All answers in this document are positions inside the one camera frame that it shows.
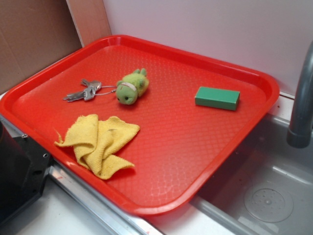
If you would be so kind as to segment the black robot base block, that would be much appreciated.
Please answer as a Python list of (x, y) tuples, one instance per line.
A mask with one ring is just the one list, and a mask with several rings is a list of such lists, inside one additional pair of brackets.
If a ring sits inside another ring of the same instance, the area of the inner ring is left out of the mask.
[(12, 137), (0, 125), (1, 225), (42, 196), (51, 161), (51, 154), (31, 137)]

